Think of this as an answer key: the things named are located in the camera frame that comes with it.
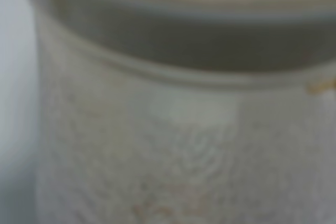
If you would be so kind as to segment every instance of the container lid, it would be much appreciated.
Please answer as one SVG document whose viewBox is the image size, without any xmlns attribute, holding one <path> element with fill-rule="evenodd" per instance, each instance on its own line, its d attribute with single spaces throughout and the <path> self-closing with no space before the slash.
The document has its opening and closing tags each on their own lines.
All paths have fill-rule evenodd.
<svg viewBox="0 0 336 224">
<path fill-rule="evenodd" d="M 33 0 L 105 47 L 215 72 L 307 69 L 336 56 L 336 0 Z"/>
</svg>

